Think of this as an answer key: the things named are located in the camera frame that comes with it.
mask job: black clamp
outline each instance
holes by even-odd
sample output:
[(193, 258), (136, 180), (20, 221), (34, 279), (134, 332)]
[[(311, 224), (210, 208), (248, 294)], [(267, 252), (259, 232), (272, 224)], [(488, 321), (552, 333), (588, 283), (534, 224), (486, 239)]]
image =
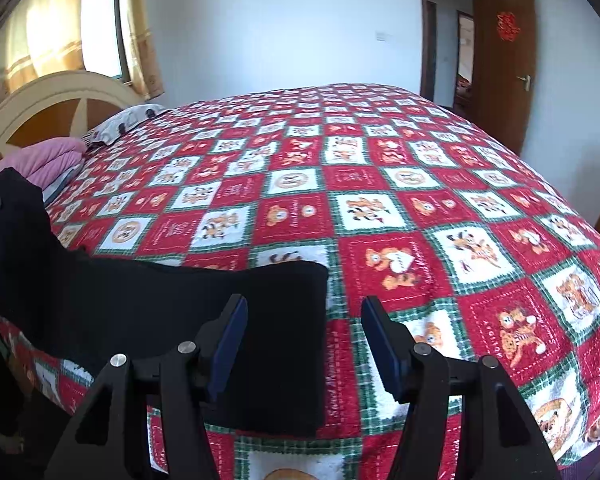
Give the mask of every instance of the black clamp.
[(165, 355), (129, 360), (116, 354), (72, 417), (45, 480), (149, 480), (146, 396), (160, 395), (169, 478), (219, 480), (200, 402), (224, 390), (247, 325), (247, 302), (233, 294), (193, 341)]
[(410, 404), (387, 480), (438, 478), (449, 396), (462, 396), (456, 480), (560, 480), (535, 418), (495, 357), (462, 361), (416, 343), (375, 296), (362, 302), (362, 327), (384, 389)]

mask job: yellow curtain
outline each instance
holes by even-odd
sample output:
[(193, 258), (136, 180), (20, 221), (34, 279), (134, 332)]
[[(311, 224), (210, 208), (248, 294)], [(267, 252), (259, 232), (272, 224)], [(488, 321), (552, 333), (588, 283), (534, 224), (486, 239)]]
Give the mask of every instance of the yellow curtain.
[(123, 42), (131, 85), (145, 99), (164, 93), (154, 41), (146, 24), (144, 0), (120, 0)]
[(81, 0), (21, 0), (0, 30), (0, 102), (24, 84), (84, 69)]

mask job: headboard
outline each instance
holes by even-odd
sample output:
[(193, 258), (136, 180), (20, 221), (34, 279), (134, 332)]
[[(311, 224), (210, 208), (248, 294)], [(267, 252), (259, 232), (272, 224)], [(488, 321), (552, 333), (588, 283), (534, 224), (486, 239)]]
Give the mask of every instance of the headboard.
[(118, 111), (140, 103), (131, 88), (95, 72), (42, 76), (0, 103), (0, 159), (51, 137), (81, 137)]

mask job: bedspread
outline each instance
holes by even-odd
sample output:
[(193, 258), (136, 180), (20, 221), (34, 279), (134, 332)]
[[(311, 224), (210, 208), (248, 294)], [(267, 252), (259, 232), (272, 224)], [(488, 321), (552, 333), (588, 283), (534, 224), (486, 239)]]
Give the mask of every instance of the bedspread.
[[(309, 441), (208, 427), (222, 480), (384, 480), (406, 407), (363, 335), (370, 294), (446, 356), (497, 356), (559, 464), (600, 441), (600, 235), (507, 148), (416, 94), (336, 84), (183, 106), (94, 152), (48, 213), (65, 246), (103, 256), (329, 267), (324, 426)], [(0, 332), (73, 412), (91, 377), (1, 318)], [(452, 400), (440, 478), (459, 412)], [(148, 421), (165, 469), (159, 412)]]

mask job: window frame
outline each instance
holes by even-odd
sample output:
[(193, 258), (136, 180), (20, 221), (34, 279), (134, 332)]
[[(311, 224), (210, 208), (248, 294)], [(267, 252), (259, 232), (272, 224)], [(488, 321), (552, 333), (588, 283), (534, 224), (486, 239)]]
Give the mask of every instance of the window frame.
[(120, 58), (120, 77), (112, 77), (124, 84), (131, 82), (129, 65), (126, 62), (125, 44), (122, 40), (122, 22), (120, 21), (120, 0), (113, 0), (114, 22), (116, 23), (116, 40), (118, 44), (118, 57)]

